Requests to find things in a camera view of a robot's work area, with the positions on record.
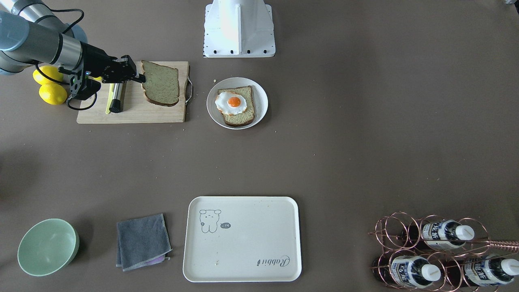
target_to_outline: wooden cutting board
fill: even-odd
[[[98,98],[94,106],[77,114],[78,124],[131,124],[131,123],[181,123],[184,122],[186,110],[186,86],[189,75],[189,62],[155,62],[179,70],[180,97],[179,102],[172,107],[162,107],[146,101],[140,83],[129,81],[126,84],[125,97],[120,113],[106,114],[110,84],[101,84]],[[142,62],[136,62],[142,73]],[[92,99],[81,102],[81,107],[87,107]]]

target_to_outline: yellow lemon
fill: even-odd
[[[39,96],[50,104],[62,104],[66,98],[67,93],[63,86],[56,83],[44,84],[39,88]]]
[[[41,66],[39,68],[44,74],[49,76],[50,78],[54,78],[58,81],[63,81],[63,74],[58,72],[58,68],[51,66],[51,65],[45,65]],[[36,82],[38,82],[41,85],[53,83],[51,80],[45,78],[43,75],[41,75],[38,70],[34,70],[33,72],[33,78]]]

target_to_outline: toast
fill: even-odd
[[[148,61],[142,61],[146,82],[141,83],[148,102],[172,107],[179,102],[179,70]]]
[[[235,114],[235,115],[229,115],[221,113],[225,124],[231,126],[231,127],[240,127],[240,126],[246,126],[254,120],[256,117],[255,109],[254,109],[254,96],[253,96],[253,90],[252,86],[243,86],[238,88],[227,88],[227,89],[219,89],[217,94],[221,94],[222,92],[233,92],[236,94],[239,94],[245,98],[245,101],[247,102],[247,109],[242,112],[241,114]]]

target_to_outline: gray towel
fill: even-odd
[[[115,266],[123,271],[160,263],[171,250],[162,213],[117,223]]]

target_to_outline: egg yolk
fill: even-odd
[[[227,103],[228,103],[231,107],[235,108],[235,107],[239,107],[239,106],[240,106],[240,104],[241,104],[241,100],[240,100],[239,98],[237,98],[236,96],[233,96],[233,97],[229,98],[229,100],[227,101]]]

